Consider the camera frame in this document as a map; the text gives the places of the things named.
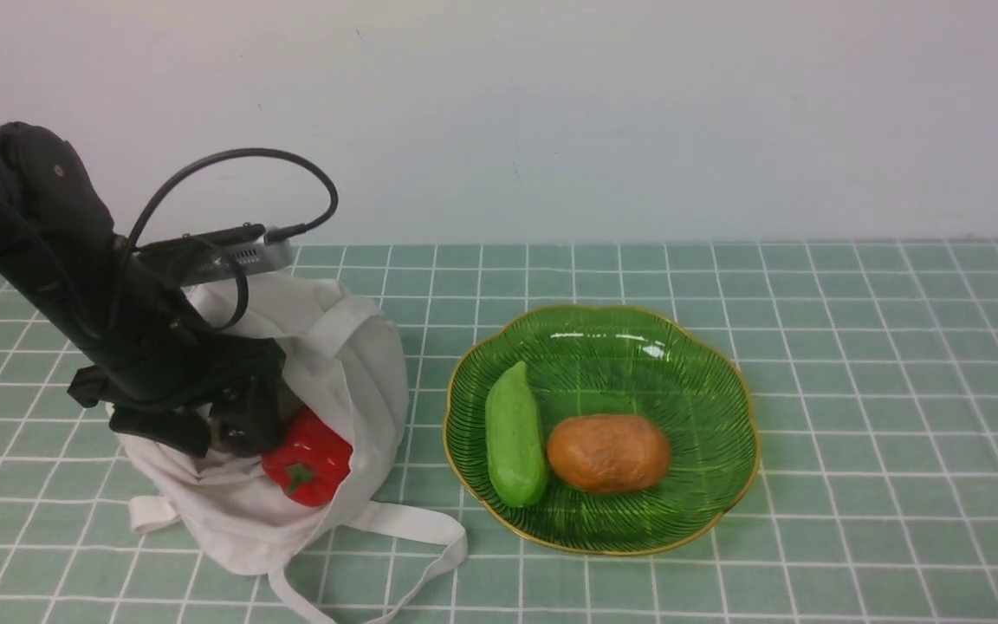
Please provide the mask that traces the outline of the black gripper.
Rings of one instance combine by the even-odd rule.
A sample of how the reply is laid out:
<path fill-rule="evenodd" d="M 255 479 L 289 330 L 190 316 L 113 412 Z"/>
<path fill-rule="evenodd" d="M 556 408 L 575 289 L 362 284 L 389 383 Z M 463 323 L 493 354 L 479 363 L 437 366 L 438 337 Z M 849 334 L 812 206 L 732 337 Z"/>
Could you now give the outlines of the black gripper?
<path fill-rule="evenodd" d="M 80 406 L 113 406 L 115 433 L 205 458 L 209 407 L 217 442 L 234 457 L 261 457 L 285 438 L 277 384 L 284 351 L 272 337 L 211 331 L 189 302 L 136 300 L 111 330 L 67 314 L 68 340 L 87 356 L 68 384 Z"/>

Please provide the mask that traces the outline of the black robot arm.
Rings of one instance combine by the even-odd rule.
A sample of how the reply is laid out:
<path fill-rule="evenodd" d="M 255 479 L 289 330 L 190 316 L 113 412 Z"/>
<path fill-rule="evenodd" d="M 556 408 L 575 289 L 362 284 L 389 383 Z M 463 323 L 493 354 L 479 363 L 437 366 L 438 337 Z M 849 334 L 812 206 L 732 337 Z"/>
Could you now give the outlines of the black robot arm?
<path fill-rule="evenodd" d="M 285 353 L 232 328 L 250 303 L 238 276 L 226 322 L 206 320 L 184 272 L 135 256 L 73 147 L 44 127 L 0 126 L 0 276 L 88 360 L 68 395 L 111 408 L 116 433 L 204 458 L 260 457 L 286 436 Z"/>

